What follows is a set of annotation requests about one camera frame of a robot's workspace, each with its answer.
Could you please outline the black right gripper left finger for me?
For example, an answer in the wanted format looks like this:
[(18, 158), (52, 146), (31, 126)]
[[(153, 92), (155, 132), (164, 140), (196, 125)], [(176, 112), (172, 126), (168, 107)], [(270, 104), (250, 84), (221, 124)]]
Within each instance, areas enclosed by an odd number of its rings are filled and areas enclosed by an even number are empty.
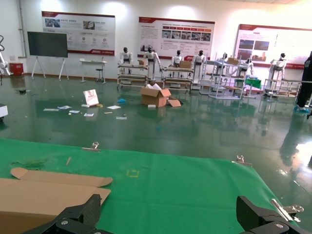
[(26, 231), (26, 234), (100, 234), (96, 228), (101, 197), (92, 195), (84, 204), (65, 208), (54, 220)]

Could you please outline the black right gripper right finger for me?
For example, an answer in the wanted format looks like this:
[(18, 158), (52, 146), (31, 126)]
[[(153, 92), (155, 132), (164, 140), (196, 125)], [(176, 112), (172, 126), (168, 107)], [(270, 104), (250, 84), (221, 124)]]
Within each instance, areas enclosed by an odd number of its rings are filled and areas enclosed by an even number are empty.
[(309, 234), (294, 223), (300, 219), (297, 213), (304, 211), (299, 205), (282, 207), (275, 199), (271, 200), (274, 209), (254, 205), (245, 196), (236, 199), (236, 219), (245, 234)]

